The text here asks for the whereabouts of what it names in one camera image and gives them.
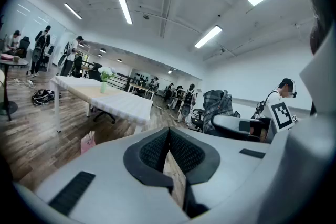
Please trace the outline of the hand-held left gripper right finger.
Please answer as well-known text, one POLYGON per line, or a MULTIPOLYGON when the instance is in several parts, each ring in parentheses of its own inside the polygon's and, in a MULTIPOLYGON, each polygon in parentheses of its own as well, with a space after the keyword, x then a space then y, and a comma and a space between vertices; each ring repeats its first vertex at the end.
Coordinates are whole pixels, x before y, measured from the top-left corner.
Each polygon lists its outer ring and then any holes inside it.
POLYGON ((257 224, 263 196, 254 174, 270 144, 171 127, 171 152, 186 177, 184 220, 173 224, 257 224))

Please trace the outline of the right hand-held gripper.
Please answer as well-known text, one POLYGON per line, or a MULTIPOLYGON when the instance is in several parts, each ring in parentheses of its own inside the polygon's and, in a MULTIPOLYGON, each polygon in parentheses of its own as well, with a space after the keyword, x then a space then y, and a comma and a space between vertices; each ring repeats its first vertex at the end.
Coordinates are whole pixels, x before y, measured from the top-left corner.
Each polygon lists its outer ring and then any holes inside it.
MULTIPOLYGON (((296 115, 292 115, 282 101, 268 104, 263 111, 263 116, 270 119, 265 143, 271 143, 278 132, 288 130, 298 123, 296 115)), ((212 136, 240 141, 264 142, 264 137, 257 133, 258 128, 263 129, 263 122, 260 120, 216 115, 212 117, 211 123, 214 129, 210 130, 209 134, 212 136)))

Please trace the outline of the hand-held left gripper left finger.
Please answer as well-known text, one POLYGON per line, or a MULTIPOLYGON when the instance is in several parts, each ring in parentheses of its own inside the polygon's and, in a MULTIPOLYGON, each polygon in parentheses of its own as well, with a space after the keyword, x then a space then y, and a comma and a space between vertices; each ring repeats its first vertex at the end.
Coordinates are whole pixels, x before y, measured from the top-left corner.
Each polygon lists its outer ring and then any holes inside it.
POLYGON ((148 165, 145 147, 163 164, 164 127, 101 143, 66 164, 36 191, 14 188, 42 224, 186 224, 171 196, 173 181, 148 165))

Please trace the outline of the dark plaid umbrella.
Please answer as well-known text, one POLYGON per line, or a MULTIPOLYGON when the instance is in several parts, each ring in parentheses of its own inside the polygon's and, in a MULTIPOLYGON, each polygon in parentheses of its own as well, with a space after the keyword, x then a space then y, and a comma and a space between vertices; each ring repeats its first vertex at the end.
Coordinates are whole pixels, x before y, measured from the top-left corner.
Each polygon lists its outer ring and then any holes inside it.
POLYGON ((232 95, 224 90, 211 90, 203 94, 204 115, 203 133, 209 134, 215 130, 212 118, 216 115, 234 116, 232 95))

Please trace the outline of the pink paper bag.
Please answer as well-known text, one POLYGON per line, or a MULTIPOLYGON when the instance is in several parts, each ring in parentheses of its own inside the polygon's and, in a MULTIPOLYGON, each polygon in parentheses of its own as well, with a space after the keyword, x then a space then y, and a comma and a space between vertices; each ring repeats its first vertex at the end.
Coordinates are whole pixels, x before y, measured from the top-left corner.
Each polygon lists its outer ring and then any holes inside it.
POLYGON ((87 152, 95 145, 95 131, 90 131, 80 140, 80 154, 87 152))

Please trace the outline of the wooden desk with white legs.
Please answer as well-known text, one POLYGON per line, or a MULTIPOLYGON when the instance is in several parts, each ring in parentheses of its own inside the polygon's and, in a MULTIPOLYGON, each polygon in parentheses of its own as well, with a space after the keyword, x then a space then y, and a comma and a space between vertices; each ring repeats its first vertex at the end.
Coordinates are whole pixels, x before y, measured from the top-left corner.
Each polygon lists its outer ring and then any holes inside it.
POLYGON ((153 100, 153 97, 154 97, 154 95, 155 95, 155 91, 153 91, 153 90, 149 90, 149 89, 147 89, 147 88, 145 88, 145 87, 142 87, 142 86, 139 86, 139 85, 137 85, 137 84, 133 84, 133 83, 130 83, 130 84, 129 84, 129 88, 128 88, 128 92, 129 92, 129 93, 134 94, 134 93, 136 92, 136 89, 144 91, 144 93, 145 93, 145 97, 146 97, 148 94, 150 94, 150 100, 153 100))

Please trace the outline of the table with checkered cloth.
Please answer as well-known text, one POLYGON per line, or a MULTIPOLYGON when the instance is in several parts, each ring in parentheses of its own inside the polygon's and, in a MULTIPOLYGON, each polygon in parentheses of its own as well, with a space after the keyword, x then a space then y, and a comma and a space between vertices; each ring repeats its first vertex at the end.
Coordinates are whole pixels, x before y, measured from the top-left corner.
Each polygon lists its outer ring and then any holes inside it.
POLYGON ((100 92, 102 83, 93 79, 54 76, 50 80, 50 88, 54 90, 54 110, 56 131, 61 131, 59 112, 59 90, 64 89, 88 104, 88 108, 96 107, 113 116, 118 116, 135 123, 135 134, 142 131, 150 120, 153 101, 137 95, 106 86, 104 93, 100 92))

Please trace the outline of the black metal railing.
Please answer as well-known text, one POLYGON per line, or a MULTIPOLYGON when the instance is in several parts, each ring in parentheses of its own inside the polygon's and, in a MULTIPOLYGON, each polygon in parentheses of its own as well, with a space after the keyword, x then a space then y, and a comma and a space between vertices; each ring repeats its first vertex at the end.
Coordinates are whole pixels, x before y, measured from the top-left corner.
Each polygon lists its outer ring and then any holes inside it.
POLYGON ((114 77, 107 81, 107 84, 119 90, 128 92, 129 86, 133 82, 133 78, 117 73, 114 77))

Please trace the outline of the open black equipment bag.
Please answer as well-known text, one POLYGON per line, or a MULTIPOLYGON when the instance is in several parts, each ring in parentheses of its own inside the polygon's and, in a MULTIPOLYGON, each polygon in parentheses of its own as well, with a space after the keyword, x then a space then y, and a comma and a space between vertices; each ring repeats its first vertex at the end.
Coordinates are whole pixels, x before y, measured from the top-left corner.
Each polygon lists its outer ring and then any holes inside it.
POLYGON ((41 89, 33 94, 31 100, 35 106, 44 106, 55 101, 55 92, 53 90, 41 89))

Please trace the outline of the pale blue flower bouquet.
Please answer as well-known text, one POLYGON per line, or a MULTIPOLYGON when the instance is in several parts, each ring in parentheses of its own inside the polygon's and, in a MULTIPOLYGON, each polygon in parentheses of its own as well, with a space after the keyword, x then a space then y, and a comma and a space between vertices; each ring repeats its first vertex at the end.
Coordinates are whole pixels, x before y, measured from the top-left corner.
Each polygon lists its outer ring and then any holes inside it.
POLYGON ((100 78, 102 82, 107 82, 116 76, 117 72, 113 67, 100 67, 98 68, 98 72, 100 73, 100 78))

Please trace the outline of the standing floor fan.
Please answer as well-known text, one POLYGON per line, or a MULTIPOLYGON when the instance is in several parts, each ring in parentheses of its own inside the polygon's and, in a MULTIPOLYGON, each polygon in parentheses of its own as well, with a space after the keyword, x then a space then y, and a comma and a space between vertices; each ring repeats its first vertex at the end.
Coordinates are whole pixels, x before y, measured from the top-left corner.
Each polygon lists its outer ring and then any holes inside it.
POLYGON ((0 103, 0 115, 8 116, 8 120, 11 121, 11 114, 16 112, 18 106, 15 102, 9 101, 7 94, 7 75, 8 75, 9 66, 4 65, 4 71, 0 68, 0 84, 4 88, 4 101, 0 103))

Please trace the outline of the black round pedestal table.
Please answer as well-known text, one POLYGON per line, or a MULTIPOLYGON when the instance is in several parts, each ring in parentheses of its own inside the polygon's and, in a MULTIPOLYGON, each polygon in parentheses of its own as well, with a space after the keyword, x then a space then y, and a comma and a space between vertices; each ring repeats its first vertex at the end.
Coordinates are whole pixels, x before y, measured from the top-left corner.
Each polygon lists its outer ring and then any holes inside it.
POLYGON ((19 62, 14 62, 14 60, 13 61, 0 60, 0 65, 2 65, 2 66, 8 65, 9 68, 10 67, 15 67, 15 66, 24 67, 24 66, 28 65, 28 61, 25 60, 25 59, 22 59, 22 58, 20 58, 19 62))

